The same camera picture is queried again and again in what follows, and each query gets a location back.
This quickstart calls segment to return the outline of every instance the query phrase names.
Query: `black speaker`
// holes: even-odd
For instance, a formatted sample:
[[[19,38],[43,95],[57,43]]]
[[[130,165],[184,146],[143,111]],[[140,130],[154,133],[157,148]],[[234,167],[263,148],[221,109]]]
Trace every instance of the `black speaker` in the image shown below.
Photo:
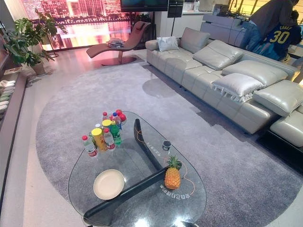
[[[169,0],[167,17],[182,17],[183,2],[184,0]]]

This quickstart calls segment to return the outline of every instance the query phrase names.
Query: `white floor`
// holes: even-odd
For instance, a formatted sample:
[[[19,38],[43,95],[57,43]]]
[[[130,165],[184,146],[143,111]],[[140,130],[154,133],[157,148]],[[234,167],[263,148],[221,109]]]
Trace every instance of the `white floor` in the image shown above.
[[[39,116],[56,92],[80,74],[100,68],[100,59],[112,53],[101,54],[91,60],[85,49],[58,52],[55,62],[47,67],[51,75],[36,77],[26,89],[14,147],[9,165],[1,227],[84,227],[81,216],[49,183],[36,154],[36,126]],[[132,51],[143,60],[146,51]],[[303,226],[303,189],[290,207],[268,227]]]

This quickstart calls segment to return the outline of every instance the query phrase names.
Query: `window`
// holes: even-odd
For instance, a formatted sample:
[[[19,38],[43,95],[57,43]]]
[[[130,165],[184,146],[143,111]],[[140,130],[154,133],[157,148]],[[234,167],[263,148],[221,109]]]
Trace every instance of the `window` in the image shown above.
[[[249,16],[267,2],[269,0],[230,0],[229,9],[231,12],[239,12]],[[298,24],[303,24],[303,0],[299,0],[298,4],[294,6],[294,10],[299,13]]]

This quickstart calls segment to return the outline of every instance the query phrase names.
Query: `white pillow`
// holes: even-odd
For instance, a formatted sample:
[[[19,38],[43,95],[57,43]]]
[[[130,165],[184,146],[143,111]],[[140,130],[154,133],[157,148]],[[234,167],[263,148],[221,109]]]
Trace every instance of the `white pillow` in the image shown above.
[[[253,77],[263,84],[263,87],[275,84],[283,79],[286,79],[288,74],[271,65],[252,60],[240,61],[234,65],[230,65],[223,69],[222,74],[242,73]]]
[[[253,92],[263,87],[262,83],[252,77],[232,73],[212,82],[214,90],[221,90],[221,95],[231,95],[236,102],[245,102],[252,98]]]
[[[240,48],[214,40],[195,53],[193,58],[214,70],[222,70],[224,67],[234,64],[242,55],[243,51]]]
[[[178,41],[176,37],[159,37],[157,38],[159,50],[162,51],[169,51],[169,50],[178,50]]]

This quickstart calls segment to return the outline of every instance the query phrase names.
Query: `jersey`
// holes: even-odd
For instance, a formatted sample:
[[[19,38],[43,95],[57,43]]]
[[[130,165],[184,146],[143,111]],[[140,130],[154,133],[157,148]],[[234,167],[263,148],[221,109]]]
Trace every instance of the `jersey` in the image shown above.
[[[278,24],[253,52],[280,61],[286,57],[289,45],[296,45],[300,41],[300,26]]]

